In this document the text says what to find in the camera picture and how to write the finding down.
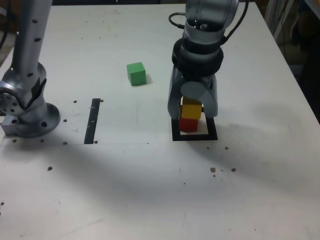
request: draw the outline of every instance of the black tape strip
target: black tape strip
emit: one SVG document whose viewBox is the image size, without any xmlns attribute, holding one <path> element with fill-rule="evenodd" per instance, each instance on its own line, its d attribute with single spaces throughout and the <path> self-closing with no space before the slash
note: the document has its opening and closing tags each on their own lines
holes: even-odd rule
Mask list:
<svg viewBox="0 0 320 240">
<path fill-rule="evenodd" d="M 172 128 L 172 141 L 213 141 L 218 140 L 218 134 L 216 130 L 214 118 L 205 118 L 206 127 L 208 134 L 186 134 L 181 135 L 179 129 L 179 120 L 171 119 L 171 128 Z"/>
<path fill-rule="evenodd" d="M 94 144 L 96 126 L 98 122 L 100 100 L 101 100 L 100 98 L 92 99 L 89 120 L 86 126 L 86 132 L 84 137 L 84 144 Z"/>
</svg>

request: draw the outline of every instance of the red cube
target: red cube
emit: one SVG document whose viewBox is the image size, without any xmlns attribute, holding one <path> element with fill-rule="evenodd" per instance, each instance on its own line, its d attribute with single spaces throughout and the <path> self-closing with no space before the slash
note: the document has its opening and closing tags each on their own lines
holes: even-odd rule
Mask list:
<svg viewBox="0 0 320 240">
<path fill-rule="evenodd" d="M 192 133 L 198 130 L 198 119 L 182 118 L 179 119 L 179 129 L 184 133 Z"/>
</svg>

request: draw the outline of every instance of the yellow cube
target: yellow cube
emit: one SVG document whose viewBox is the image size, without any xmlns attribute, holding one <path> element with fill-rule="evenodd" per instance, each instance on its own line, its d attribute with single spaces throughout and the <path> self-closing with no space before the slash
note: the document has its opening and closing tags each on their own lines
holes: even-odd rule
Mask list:
<svg viewBox="0 0 320 240">
<path fill-rule="evenodd" d="M 182 114 L 184 119 L 200 119 L 201 118 L 202 103 L 183 96 L 182 100 Z"/>
</svg>

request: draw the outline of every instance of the metal base flange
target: metal base flange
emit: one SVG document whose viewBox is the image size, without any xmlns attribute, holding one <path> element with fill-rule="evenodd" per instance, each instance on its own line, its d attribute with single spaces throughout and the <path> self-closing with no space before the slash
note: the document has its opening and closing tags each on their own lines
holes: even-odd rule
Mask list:
<svg viewBox="0 0 320 240">
<path fill-rule="evenodd" d="M 56 106 L 47 103 L 48 113 L 40 121 L 23 123 L 15 116 L 6 115 L 1 127 L 7 136 L 35 138 L 51 132 L 60 122 L 60 113 Z"/>
</svg>

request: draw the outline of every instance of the tabletop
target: tabletop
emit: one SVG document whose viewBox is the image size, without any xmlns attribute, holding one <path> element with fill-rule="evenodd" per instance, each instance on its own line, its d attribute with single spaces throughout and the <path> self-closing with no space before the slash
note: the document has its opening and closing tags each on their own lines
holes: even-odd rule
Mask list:
<svg viewBox="0 0 320 240">
<path fill-rule="evenodd" d="M 1 131 L 0 239 L 320 239 L 319 124 L 255 3 L 222 47 L 218 140 L 172 141 L 183 30 L 168 16 L 184 8 L 52 7 L 39 61 L 61 122 L 32 139 Z M 147 84 L 132 87 L 136 62 Z M 84 144 L 92 99 L 97 144 Z"/>
</svg>

